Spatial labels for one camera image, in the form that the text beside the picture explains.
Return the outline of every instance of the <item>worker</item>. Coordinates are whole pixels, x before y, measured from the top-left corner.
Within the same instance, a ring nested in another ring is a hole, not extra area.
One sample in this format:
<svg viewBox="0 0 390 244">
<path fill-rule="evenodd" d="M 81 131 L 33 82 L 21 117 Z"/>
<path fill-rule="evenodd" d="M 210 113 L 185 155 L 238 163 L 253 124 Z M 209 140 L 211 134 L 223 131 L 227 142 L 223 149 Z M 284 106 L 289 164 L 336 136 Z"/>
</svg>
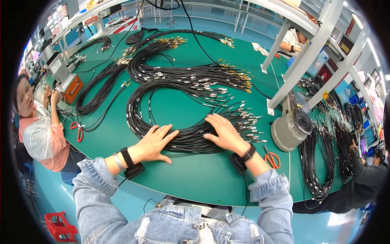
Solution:
<svg viewBox="0 0 390 244">
<path fill-rule="evenodd" d="M 204 138 L 241 157 L 251 154 L 251 145 L 227 119 L 213 114 L 205 120 L 218 136 L 205 134 Z M 82 173 L 73 179 L 73 198 L 82 243 L 293 243 L 289 181 L 270 168 L 256 151 L 245 164 L 254 177 L 249 186 L 250 200 L 262 210 L 257 225 L 228 210 L 198 204 L 183 206 L 173 201 L 162 201 L 138 220 L 128 222 L 109 198 L 118 188 L 116 175 L 129 163 L 160 160 L 171 164 L 167 156 L 160 154 L 179 133 L 176 130 L 167 135 L 171 127 L 153 126 L 142 140 L 127 149 L 131 162 L 127 155 L 125 161 L 117 153 L 78 163 Z"/>
<path fill-rule="evenodd" d="M 64 127 L 57 114 L 60 101 L 58 91 L 51 92 L 46 86 L 43 105 L 33 98 L 28 77 L 21 74 L 17 80 L 14 98 L 15 112 L 19 114 L 19 140 L 24 144 L 29 155 L 43 166 L 54 171 L 77 172 L 77 163 L 85 155 L 71 149 L 64 137 Z M 48 112 L 51 96 L 51 115 Z"/>
<path fill-rule="evenodd" d="M 306 43 L 306 40 L 307 38 L 301 32 L 291 28 L 287 31 L 279 46 L 279 53 L 288 59 L 290 56 L 297 57 L 303 45 Z"/>
<path fill-rule="evenodd" d="M 340 190 L 330 193 L 319 205 L 315 200 L 294 203 L 292 208 L 294 213 L 333 212 L 342 214 L 375 201 L 387 176 L 383 150 L 375 152 L 371 166 L 365 160 L 359 158 L 358 147 L 354 140 L 352 140 L 349 153 L 352 161 L 352 179 L 343 185 Z"/>
</svg>

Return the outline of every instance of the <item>black hair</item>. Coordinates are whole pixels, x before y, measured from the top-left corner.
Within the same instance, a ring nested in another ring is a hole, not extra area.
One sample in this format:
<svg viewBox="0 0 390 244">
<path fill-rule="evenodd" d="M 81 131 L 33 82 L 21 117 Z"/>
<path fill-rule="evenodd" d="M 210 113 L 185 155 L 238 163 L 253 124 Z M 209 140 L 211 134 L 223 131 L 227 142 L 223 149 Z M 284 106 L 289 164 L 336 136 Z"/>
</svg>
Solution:
<svg viewBox="0 0 390 244">
<path fill-rule="evenodd" d="M 22 73 L 20 74 L 17 78 L 16 78 L 16 86 L 19 85 L 19 83 L 21 82 L 21 80 L 23 78 L 26 78 L 28 80 L 28 76 L 25 74 L 25 73 Z M 16 108 L 16 110 L 18 110 L 18 100 L 17 100 L 17 97 L 16 97 L 16 91 L 15 91 L 15 96 L 14 96 L 14 106 Z"/>
<path fill-rule="evenodd" d="M 382 149 L 376 150 L 375 157 L 379 158 L 379 164 L 383 164 L 385 162 L 385 153 Z"/>
</svg>

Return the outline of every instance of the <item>green workbench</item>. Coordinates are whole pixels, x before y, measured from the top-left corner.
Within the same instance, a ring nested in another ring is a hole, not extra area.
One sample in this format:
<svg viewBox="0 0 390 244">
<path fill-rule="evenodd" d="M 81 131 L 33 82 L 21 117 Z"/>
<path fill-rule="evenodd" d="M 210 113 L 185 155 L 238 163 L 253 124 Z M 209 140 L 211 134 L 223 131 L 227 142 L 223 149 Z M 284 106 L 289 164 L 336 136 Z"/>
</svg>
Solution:
<svg viewBox="0 0 390 244">
<path fill-rule="evenodd" d="M 117 45 L 125 34 L 111 35 L 113 45 Z M 176 66 L 187 67 L 211 63 L 191 34 L 179 33 L 174 35 L 174 37 L 177 35 L 188 38 L 188 42 L 180 45 L 177 49 L 165 52 L 176 59 Z M 261 72 L 260 64 L 263 63 L 265 56 L 261 55 L 260 52 L 255 52 L 249 42 L 236 39 L 234 42 L 235 48 L 233 49 L 207 37 L 198 36 L 198 39 L 213 59 L 218 60 L 222 58 L 223 60 L 227 60 L 226 63 L 238 66 L 238 68 L 250 71 L 252 75 L 255 75 L 256 77 L 252 78 L 251 82 L 268 96 L 272 97 L 278 91 L 278 85 L 279 87 L 282 86 L 283 79 L 281 74 L 287 70 L 287 59 L 283 57 L 280 60 L 273 59 L 272 64 L 278 81 L 276 82 L 271 66 L 267 70 L 268 74 Z M 123 40 L 115 50 L 112 58 L 96 68 L 94 76 L 108 65 L 112 59 L 120 58 L 122 51 L 126 47 L 127 45 Z M 94 46 L 84 50 L 81 54 L 87 55 L 87 61 L 81 64 L 73 73 L 87 71 L 107 60 L 113 50 L 114 47 L 111 47 L 103 54 L 96 53 Z M 152 60 L 148 60 L 147 63 L 156 66 L 171 66 L 169 61 L 160 55 Z M 78 74 L 84 85 L 91 79 L 93 71 Z M 93 114 L 83 117 L 81 123 L 88 127 L 96 122 L 107 108 L 112 97 L 121 87 L 121 84 L 128 79 L 129 75 L 127 72 L 124 72 L 101 107 Z M 84 104 L 96 94 L 103 82 L 105 80 L 101 81 L 100 84 L 92 89 L 85 98 Z M 76 140 L 78 131 L 76 129 L 69 129 L 70 124 L 76 121 L 76 119 L 66 118 L 64 122 L 65 138 L 92 159 L 96 157 L 108 157 L 123 147 L 136 144 L 139 139 L 127 125 L 125 110 L 130 95 L 137 87 L 138 84 L 132 82 L 113 102 L 101 125 L 93 132 L 84 133 L 84 138 L 80 143 Z M 252 113 L 256 116 L 263 116 L 258 120 L 256 127 L 259 132 L 264 132 L 264 134 L 260 135 L 259 139 L 267 140 L 267 143 L 256 143 L 257 151 L 263 157 L 265 154 L 264 145 L 266 145 L 270 152 L 276 153 L 279 156 L 281 167 L 277 169 L 277 172 L 280 174 L 284 173 L 290 178 L 290 194 L 294 202 L 302 201 L 304 184 L 298 149 L 293 150 L 291 153 L 285 153 L 277 148 L 271 137 L 271 126 L 269 123 L 281 116 L 282 112 L 280 108 L 277 107 L 275 109 L 275 116 L 271 116 L 267 113 L 266 98 L 256 90 L 253 90 L 252 93 L 246 93 L 228 88 L 228 91 L 235 96 L 232 102 L 245 100 L 246 107 L 253 108 Z M 144 105 L 141 107 L 142 111 L 144 111 L 143 114 L 147 114 L 148 99 L 148 95 L 143 98 Z M 164 88 L 158 89 L 154 94 L 151 107 L 153 116 L 158 124 L 162 126 L 171 123 L 173 124 L 172 129 L 191 126 L 204 118 L 210 111 L 209 107 L 196 103 L 184 93 Z M 173 164 L 145 162 L 144 166 L 146 170 L 133 179 L 135 183 L 164 194 L 193 201 L 219 205 L 245 206 L 244 179 L 230 164 L 228 160 L 230 152 L 205 155 L 183 155 L 182 153 L 178 154 L 168 151 L 163 151 L 162 153 L 174 155 L 171 157 Z M 320 180 L 323 180 L 325 178 L 325 167 L 319 148 L 316 153 L 316 162 L 317 175 Z M 245 173 L 245 178 L 248 184 L 253 182 L 253 177 L 249 171 Z M 340 189 L 341 186 L 340 177 L 338 172 L 336 172 L 332 191 Z M 305 195 L 305 199 L 310 198 L 311 195 Z"/>
</svg>

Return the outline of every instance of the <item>red-handled scissors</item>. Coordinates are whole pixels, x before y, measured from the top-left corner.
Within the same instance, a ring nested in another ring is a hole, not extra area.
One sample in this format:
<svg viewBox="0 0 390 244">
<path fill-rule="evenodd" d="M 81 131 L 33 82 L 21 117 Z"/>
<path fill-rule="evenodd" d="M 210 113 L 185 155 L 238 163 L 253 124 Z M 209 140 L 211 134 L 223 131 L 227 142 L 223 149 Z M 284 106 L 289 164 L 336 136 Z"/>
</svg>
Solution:
<svg viewBox="0 0 390 244">
<path fill-rule="evenodd" d="M 280 160 L 279 160 L 279 157 L 278 155 L 274 154 L 274 153 L 270 153 L 268 150 L 267 150 L 267 147 L 264 145 L 264 149 L 266 150 L 266 155 L 264 157 L 264 160 L 265 162 L 269 161 L 269 163 L 271 164 L 272 168 L 274 169 L 278 169 L 280 168 Z M 275 163 L 275 160 L 273 159 L 273 156 L 276 157 L 276 159 L 278 160 L 278 165 L 276 165 Z"/>
<path fill-rule="evenodd" d="M 83 130 L 82 130 L 82 128 L 84 126 L 85 125 L 81 125 L 80 123 L 77 123 L 77 122 L 73 122 L 71 124 L 71 130 L 73 130 L 75 128 L 78 128 L 77 142 L 81 142 L 83 140 Z"/>
</svg>

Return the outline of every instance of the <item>teal floor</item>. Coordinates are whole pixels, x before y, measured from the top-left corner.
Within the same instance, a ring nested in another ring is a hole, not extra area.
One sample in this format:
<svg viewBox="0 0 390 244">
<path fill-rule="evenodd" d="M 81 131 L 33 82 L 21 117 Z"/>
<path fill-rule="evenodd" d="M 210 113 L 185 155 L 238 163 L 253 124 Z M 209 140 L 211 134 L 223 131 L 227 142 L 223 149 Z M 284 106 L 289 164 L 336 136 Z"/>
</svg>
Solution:
<svg viewBox="0 0 390 244">
<path fill-rule="evenodd" d="M 175 29 L 190 28 L 186 18 L 176 18 L 176 24 L 172 25 Z M 270 49 L 273 39 L 254 32 L 245 30 L 241 35 L 241 30 L 233 32 L 234 27 L 222 22 L 196 19 L 193 20 L 194 29 L 204 31 L 214 31 L 223 33 L 234 38 L 243 39 L 249 42 L 257 42 L 262 47 Z M 166 22 L 154 23 L 153 18 L 145 19 L 145 27 L 148 28 L 166 28 Z M 35 190 L 37 197 L 34 203 L 41 218 L 44 214 L 52 212 L 66 212 L 66 218 L 70 224 L 78 228 L 76 221 L 76 208 L 72 197 L 73 187 L 62 182 L 61 174 L 52 172 L 40 163 L 34 162 L 35 165 Z M 133 182 L 125 181 L 111 197 L 112 203 L 123 213 L 128 221 L 136 220 L 143 214 L 143 208 L 148 199 L 160 201 L 164 194 L 139 186 Z M 154 208 L 155 203 L 150 201 L 145 206 L 145 211 Z M 234 209 L 241 214 L 243 208 Z M 260 209 L 257 207 L 248 207 L 244 215 L 256 221 Z M 294 242 L 302 244 L 345 244 L 350 243 L 356 235 L 360 225 L 359 210 L 351 210 L 346 214 L 294 214 L 291 219 Z"/>
</svg>

